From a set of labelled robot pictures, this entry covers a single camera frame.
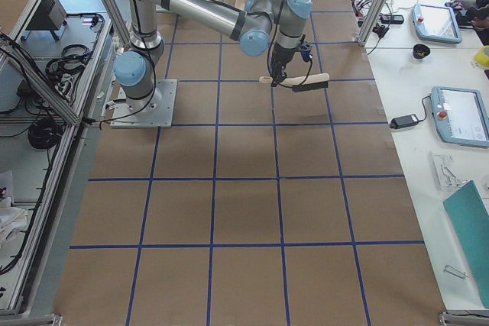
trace white table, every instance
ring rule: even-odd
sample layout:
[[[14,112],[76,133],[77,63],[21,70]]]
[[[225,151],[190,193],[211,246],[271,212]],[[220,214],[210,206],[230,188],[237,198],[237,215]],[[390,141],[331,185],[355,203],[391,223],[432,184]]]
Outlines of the white table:
[[[395,6],[411,6],[416,0],[395,1]],[[426,4],[442,4],[445,0],[420,0]],[[404,24],[392,25],[387,36],[368,57],[387,118],[416,113],[423,116],[421,98],[431,92],[433,86],[452,86],[481,91],[489,108],[489,80],[473,57],[481,48],[474,31],[464,31],[459,45],[420,41],[411,24],[410,11],[404,15]],[[372,34],[367,47],[373,47],[377,35]],[[416,60],[412,56],[414,44],[428,44],[431,54]],[[417,126],[393,131],[400,162],[416,209],[419,225],[439,285],[449,310],[485,309],[478,296],[474,280],[461,279],[444,271],[452,266],[470,275],[462,249],[458,244],[450,219],[443,208],[443,200],[452,192],[439,190],[430,152],[453,157],[450,167],[459,179],[474,180],[483,198],[489,198],[485,184],[489,182],[489,151],[481,148],[462,147],[441,141],[426,102],[428,118]]]

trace tiled surface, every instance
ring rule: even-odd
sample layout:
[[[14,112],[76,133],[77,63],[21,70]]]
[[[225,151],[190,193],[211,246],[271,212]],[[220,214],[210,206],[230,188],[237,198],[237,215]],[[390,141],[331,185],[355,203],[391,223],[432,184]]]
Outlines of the tiled surface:
[[[173,127],[104,126],[57,300],[68,324],[438,324],[349,2],[313,1],[305,33],[326,91],[270,90],[264,57],[159,16]]]

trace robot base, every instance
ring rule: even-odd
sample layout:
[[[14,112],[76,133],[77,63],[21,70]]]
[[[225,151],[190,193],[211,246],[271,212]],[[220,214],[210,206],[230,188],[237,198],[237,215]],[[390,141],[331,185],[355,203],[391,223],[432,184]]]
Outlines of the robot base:
[[[153,110],[146,113],[132,115],[119,120],[111,121],[112,127],[171,127],[173,119],[173,108],[176,96],[176,79],[157,80],[156,88],[161,92],[161,101]],[[122,88],[119,90],[118,98],[125,98]],[[134,112],[128,105],[121,103],[115,106],[112,118],[120,118]]]

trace black cup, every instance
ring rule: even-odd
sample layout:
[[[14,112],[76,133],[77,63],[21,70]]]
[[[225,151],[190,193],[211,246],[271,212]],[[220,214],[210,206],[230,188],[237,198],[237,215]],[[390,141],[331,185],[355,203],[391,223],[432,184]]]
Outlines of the black cup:
[[[423,44],[416,44],[413,47],[413,56],[415,59],[423,59],[431,53],[429,47]]]

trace teal folder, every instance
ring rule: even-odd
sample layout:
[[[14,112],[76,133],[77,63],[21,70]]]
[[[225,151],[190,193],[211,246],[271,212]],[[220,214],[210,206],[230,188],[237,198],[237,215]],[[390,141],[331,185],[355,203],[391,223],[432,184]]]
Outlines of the teal folder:
[[[479,290],[489,308],[489,215],[474,181],[443,202]]]

